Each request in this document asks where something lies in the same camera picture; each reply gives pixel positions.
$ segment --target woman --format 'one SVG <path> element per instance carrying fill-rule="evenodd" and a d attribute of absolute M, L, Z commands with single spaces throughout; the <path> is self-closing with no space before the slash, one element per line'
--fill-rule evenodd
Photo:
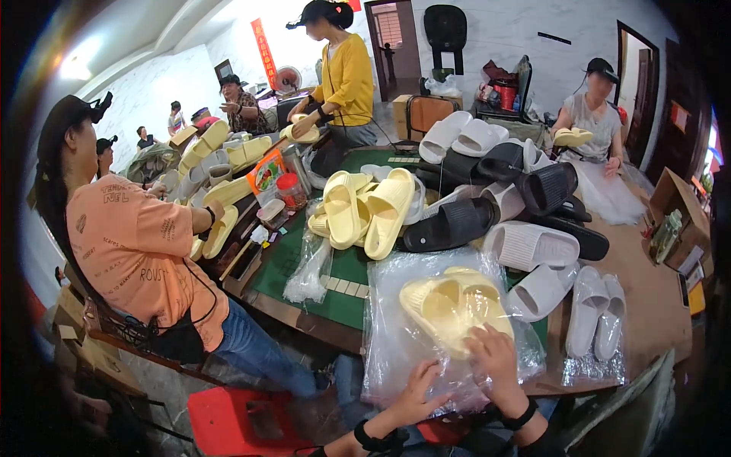
<path fill-rule="evenodd" d="M 353 9 L 347 3 L 313 0 L 297 23 L 287 25 L 288 29 L 305 26 L 310 38 L 328 41 L 322 49 L 322 84 L 289 112 L 287 120 L 312 102 L 322 106 L 297 122 L 292 136 L 304 135 L 320 119 L 332 119 L 327 127 L 336 142 L 349 148 L 376 144 L 371 59 L 363 39 L 345 31 L 352 24 Z"/>
<path fill-rule="evenodd" d="M 183 363 L 214 352 L 296 396 L 327 387 L 188 258 L 193 236 L 223 217 L 220 203 L 162 202 L 112 173 L 90 184 L 98 168 L 92 123 L 102 115 L 72 95 L 53 107 L 39 139 L 35 183 L 40 215 L 91 299 L 134 317 L 125 330 L 142 338 L 145 350 Z"/>
<path fill-rule="evenodd" d="M 180 132 L 181 129 L 187 128 L 188 124 L 185 122 L 185 117 L 181 111 L 181 103 L 178 101 L 170 103 L 170 116 L 167 118 L 167 133 L 172 137 Z"/>
<path fill-rule="evenodd" d="M 230 132 L 248 132 L 253 136 L 274 132 L 259 108 L 257 99 L 243 90 L 238 76 L 224 76 L 219 85 L 226 99 L 221 105 L 221 110 L 228 115 Z"/>
<path fill-rule="evenodd" d="M 593 58 L 586 67 L 588 91 L 574 94 L 564 101 L 558 112 L 558 120 L 551 129 L 551 136 L 558 129 L 588 130 L 594 136 L 581 146 L 567 149 L 564 154 L 572 159 L 590 162 L 606 162 L 607 176 L 614 176 L 622 166 L 622 123 L 617 110 L 609 106 L 606 98 L 619 82 L 614 69 L 603 58 Z"/>

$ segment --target hand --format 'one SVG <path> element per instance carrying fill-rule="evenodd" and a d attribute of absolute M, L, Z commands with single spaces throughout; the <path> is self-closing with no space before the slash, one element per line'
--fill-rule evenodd
<path fill-rule="evenodd" d="M 412 370 L 406 388 L 398 396 L 396 402 L 382 413 L 388 416 L 393 428 L 421 422 L 435 409 L 447 403 L 450 399 L 449 394 L 440 395 L 430 401 L 426 401 L 424 398 L 427 389 L 439 374 L 439 370 L 438 360 L 425 360 Z"/>
<path fill-rule="evenodd" d="M 621 165 L 621 162 L 617 157 L 610 157 L 609 161 L 607 161 L 607 164 L 604 166 L 604 176 L 611 178 L 616 175 L 617 170 L 619 170 L 619 165 Z"/>
<path fill-rule="evenodd" d="M 292 138 L 297 139 L 304 136 L 315 125 L 316 119 L 313 116 L 307 116 L 303 120 L 292 126 Z"/>
<path fill-rule="evenodd" d="M 221 202 L 219 202 L 218 200 L 214 200 L 211 202 L 210 205 L 208 205 L 208 207 L 213 212 L 213 215 L 216 216 L 216 221 L 220 221 L 225 213 L 224 206 L 221 204 Z"/>
<path fill-rule="evenodd" d="M 234 102 L 223 102 L 223 104 L 221 104 L 221 111 L 226 114 L 236 114 L 239 108 L 240 106 Z"/>
<path fill-rule="evenodd" d="M 307 107 L 307 101 L 308 99 L 303 99 L 289 110 L 289 114 L 287 114 L 287 122 L 292 122 L 292 116 L 302 113 L 305 110 L 305 107 Z"/>
<path fill-rule="evenodd" d="M 528 397 L 518 384 L 518 362 L 512 339 L 491 325 L 473 327 L 464 344 L 472 353 L 472 373 L 480 385 L 486 377 L 492 383 L 485 395 L 509 418 L 519 418 L 528 409 Z"/>

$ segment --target black wristband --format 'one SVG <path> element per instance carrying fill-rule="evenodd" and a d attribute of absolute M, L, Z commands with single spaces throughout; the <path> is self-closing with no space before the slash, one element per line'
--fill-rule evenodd
<path fill-rule="evenodd" d="M 508 430 L 518 431 L 523 428 L 523 426 L 526 425 L 529 420 L 531 420 L 537 409 L 538 404 L 536 403 L 536 401 L 533 399 L 528 399 L 528 409 L 526 409 L 526 411 L 518 419 L 509 419 L 503 415 L 500 422 L 502 422 L 502 424 Z"/>

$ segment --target door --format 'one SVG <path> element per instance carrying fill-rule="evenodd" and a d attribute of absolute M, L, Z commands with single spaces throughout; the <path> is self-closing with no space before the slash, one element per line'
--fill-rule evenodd
<path fill-rule="evenodd" d="M 689 181 L 708 147 L 711 104 L 698 71 L 681 46 L 666 39 L 666 89 L 657 144 L 645 174 L 652 184 L 664 167 Z"/>
<path fill-rule="evenodd" d="M 654 96 L 654 91 L 651 88 L 655 81 L 655 66 L 652 62 L 653 56 L 653 52 L 650 49 L 640 50 L 640 63 L 637 68 L 635 110 L 632 111 L 632 122 L 629 125 L 629 134 L 624 144 L 629 155 L 629 161 L 635 167 L 640 166 L 645 156 L 655 114 L 656 94 Z"/>

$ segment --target stool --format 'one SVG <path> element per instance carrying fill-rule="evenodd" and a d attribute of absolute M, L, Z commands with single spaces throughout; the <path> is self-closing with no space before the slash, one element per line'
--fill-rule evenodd
<path fill-rule="evenodd" d="M 291 456 L 314 445 L 301 439 L 287 414 L 292 394 L 213 388 L 188 397 L 188 413 L 198 447 L 209 456 Z M 249 409 L 247 403 L 263 403 Z M 269 408 L 281 429 L 279 439 L 257 436 L 251 414 Z"/>

